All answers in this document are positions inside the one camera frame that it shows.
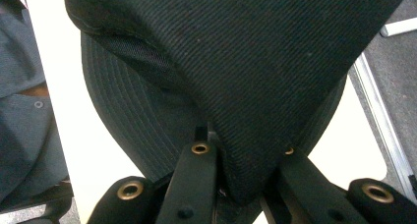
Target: metal rod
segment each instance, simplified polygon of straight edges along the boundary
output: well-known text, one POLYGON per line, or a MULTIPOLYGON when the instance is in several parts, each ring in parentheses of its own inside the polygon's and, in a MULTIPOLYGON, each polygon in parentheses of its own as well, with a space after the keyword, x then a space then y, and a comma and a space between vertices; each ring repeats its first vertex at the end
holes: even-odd
POLYGON ((371 108, 373 118, 384 142, 388 156, 395 168, 399 182, 403 188, 403 193, 411 201, 417 203, 417 199, 413 193, 413 189, 408 178, 410 175, 413 175, 413 171, 407 157, 405 156, 401 142, 395 132, 364 53, 362 53, 356 60, 354 68, 358 74, 359 82, 364 90, 367 102, 371 108))

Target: white object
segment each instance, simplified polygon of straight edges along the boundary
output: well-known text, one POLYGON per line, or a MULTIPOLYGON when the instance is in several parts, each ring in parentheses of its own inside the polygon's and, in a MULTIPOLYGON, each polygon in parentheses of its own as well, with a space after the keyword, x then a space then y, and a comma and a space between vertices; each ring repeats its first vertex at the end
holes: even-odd
POLYGON ((400 21, 392 24, 385 25, 381 29, 381 35, 389 37, 397 34, 406 33, 417 29, 417 18, 400 21))

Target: screw hole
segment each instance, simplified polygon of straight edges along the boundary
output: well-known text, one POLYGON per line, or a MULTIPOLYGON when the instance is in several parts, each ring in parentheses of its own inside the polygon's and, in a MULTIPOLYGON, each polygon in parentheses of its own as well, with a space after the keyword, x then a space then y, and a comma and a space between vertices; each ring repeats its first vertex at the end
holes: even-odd
POLYGON ((123 184, 117 191, 117 196, 123 200, 133 199, 144 191, 144 185, 138 181, 123 184))
POLYGON ((135 186, 127 187, 127 188, 125 188, 125 190, 123 190, 123 194, 125 194, 126 196, 131 196, 137 190, 138 190, 138 188, 135 187, 135 186))
POLYGON ((293 154, 294 153, 294 148, 292 148, 292 147, 290 147, 286 152, 285 152, 285 154, 286 155, 290 155, 290 154, 293 154))
POLYGON ((334 209, 329 209, 328 210, 328 216, 330 216, 334 221, 337 221, 337 222, 343 222, 344 221, 343 214, 341 214, 339 211, 334 210, 334 209))
POLYGON ((195 153, 195 154, 204 154, 209 152, 209 146, 204 144, 204 143, 199 143, 194 145, 191 150, 195 153))
POLYGON ((371 199, 382 202, 382 203, 391 203, 393 202, 392 194, 384 189, 383 187, 373 185, 373 184, 364 184, 362 186, 362 191, 371 199))

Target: white surface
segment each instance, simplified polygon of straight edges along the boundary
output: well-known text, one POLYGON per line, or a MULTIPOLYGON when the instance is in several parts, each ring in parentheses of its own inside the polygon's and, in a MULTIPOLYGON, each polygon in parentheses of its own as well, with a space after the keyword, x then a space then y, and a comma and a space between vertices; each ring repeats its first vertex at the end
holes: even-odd
MULTIPOLYGON (((95 113, 84 82, 80 33, 63 0, 27 0, 82 223, 117 180, 142 176, 95 113)), ((310 155, 332 182, 382 179, 387 167, 350 81, 310 155)), ((261 215, 257 224, 267 223, 261 215)))
POLYGON ((417 29, 417 18, 385 25, 381 34, 385 37, 406 33, 417 29))
POLYGON ((358 178, 382 180, 387 166, 350 79, 337 110, 309 158, 334 184, 348 189, 358 178))
POLYGON ((96 114, 85 85, 80 31, 63 0, 27 0, 82 223, 113 183, 142 176, 96 114))

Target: metal grommet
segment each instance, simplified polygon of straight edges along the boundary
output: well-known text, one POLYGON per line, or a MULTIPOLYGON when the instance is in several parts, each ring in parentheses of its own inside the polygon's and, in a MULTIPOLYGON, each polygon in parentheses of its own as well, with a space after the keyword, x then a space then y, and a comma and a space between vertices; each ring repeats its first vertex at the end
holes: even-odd
POLYGON ((42 101, 37 101, 37 102, 35 102, 35 103, 34 103, 34 107, 36 107, 36 108, 41 108, 41 107, 43 107, 43 102, 42 102, 42 101))
POLYGON ((199 143, 199 144, 194 145, 191 148, 191 151, 193 151, 195 154, 199 154, 199 155, 204 154, 204 153, 209 152, 209 146, 206 145, 205 143, 199 143))
POLYGON ((374 185, 366 183, 362 186, 362 191, 370 197, 371 199, 381 202, 381 203, 391 203, 393 202, 392 194, 387 191, 386 189, 374 185))
POLYGON ((290 155, 294 153, 294 148, 290 147, 288 151, 285 152, 286 155, 290 155))
POLYGON ((144 191, 144 184, 131 181, 123 184, 117 191, 117 196, 123 200, 130 200, 139 196, 144 191))

